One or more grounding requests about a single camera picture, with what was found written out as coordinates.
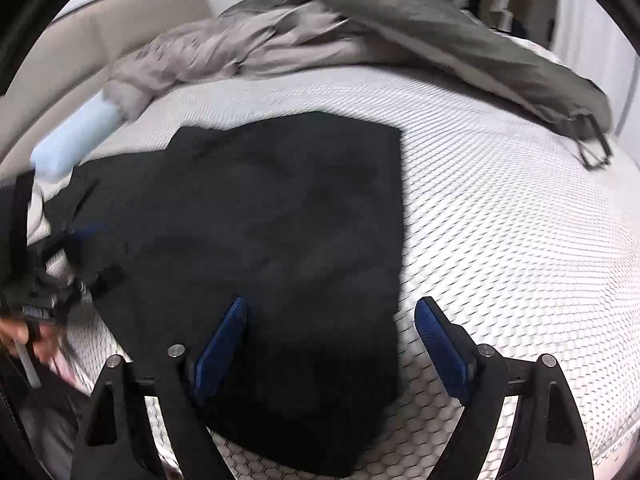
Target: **finger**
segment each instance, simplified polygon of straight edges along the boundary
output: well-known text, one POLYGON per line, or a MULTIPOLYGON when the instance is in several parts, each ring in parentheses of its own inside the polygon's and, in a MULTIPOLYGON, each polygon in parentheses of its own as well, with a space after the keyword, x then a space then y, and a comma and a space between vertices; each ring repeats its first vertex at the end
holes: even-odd
POLYGON ((57 339, 41 339, 33 344, 33 354, 42 364, 46 364, 58 350, 57 339))
POLYGON ((0 332, 0 351, 5 349, 12 356, 17 356, 18 352, 15 349, 15 344, 13 338, 9 337, 7 334, 0 332))
POLYGON ((58 337, 58 327, 55 325, 40 325, 40 337, 43 339, 51 339, 58 337))
POLYGON ((23 321, 17 319, 0 319, 0 334, 15 339, 23 345, 29 341, 29 330, 23 321))

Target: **bolt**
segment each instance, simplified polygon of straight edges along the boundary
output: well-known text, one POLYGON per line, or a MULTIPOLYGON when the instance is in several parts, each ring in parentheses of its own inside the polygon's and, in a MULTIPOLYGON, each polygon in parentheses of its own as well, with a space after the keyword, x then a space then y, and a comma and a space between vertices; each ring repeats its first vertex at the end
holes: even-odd
POLYGON ((549 368, 553 368, 554 366, 556 366, 556 364, 558 364, 556 358, 549 354, 544 354, 542 356, 542 362, 549 368))
POLYGON ((109 357, 107 359, 107 367, 108 368, 115 368, 121 362, 122 362, 122 356, 119 356, 117 354, 116 355, 112 355, 111 357, 109 357))
POLYGON ((184 345, 171 345, 166 352, 169 354, 169 357, 180 357, 184 354, 184 345))
POLYGON ((478 345, 478 353, 484 357, 491 357, 495 354, 495 348, 484 343, 478 345))

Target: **white sheet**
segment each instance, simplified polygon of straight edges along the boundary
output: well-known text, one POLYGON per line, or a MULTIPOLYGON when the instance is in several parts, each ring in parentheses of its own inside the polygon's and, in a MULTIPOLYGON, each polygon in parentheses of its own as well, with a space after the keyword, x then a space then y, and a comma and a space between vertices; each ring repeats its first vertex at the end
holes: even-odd
MULTIPOLYGON (((397 323, 405 388, 355 479, 425 478, 460 416, 413 326, 424 295, 507 357, 555 355, 594 465, 640 425, 640 172, 614 144, 612 166, 590 173, 572 140, 480 95, 433 74, 367 67, 190 85, 92 155, 163 149, 184 124, 230 128, 309 110, 402 130, 407 234, 397 323)), ((69 342, 91 383, 122 349, 92 308, 78 309, 72 322, 69 342)), ((505 402, 480 478, 497 474, 515 402, 505 402)), ((148 408, 171 462, 157 402, 148 408)), ((312 478, 216 443, 237 478, 312 478)))

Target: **upholstered headboard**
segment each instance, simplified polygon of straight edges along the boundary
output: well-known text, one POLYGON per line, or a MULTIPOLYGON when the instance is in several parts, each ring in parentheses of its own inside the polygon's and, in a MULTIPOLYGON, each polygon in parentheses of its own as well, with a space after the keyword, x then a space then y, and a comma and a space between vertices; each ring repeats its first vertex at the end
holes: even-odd
POLYGON ((53 21, 0 97, 0 178, 102 86, 113 63, 181 23, 210 17, 206 0, 96 0, 53 21))

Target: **gray comforter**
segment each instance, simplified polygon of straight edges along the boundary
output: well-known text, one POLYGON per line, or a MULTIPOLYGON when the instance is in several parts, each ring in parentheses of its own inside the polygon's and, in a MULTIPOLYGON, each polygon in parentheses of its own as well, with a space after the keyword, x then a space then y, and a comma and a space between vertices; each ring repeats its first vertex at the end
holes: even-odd
POLYGON ((563 135, 591 139, 610 128, 609 102, 594 83, 441 0, 245 0, 123 58, 104 93, 135 120, 180 82, 363 63, 435 64, 563 135))

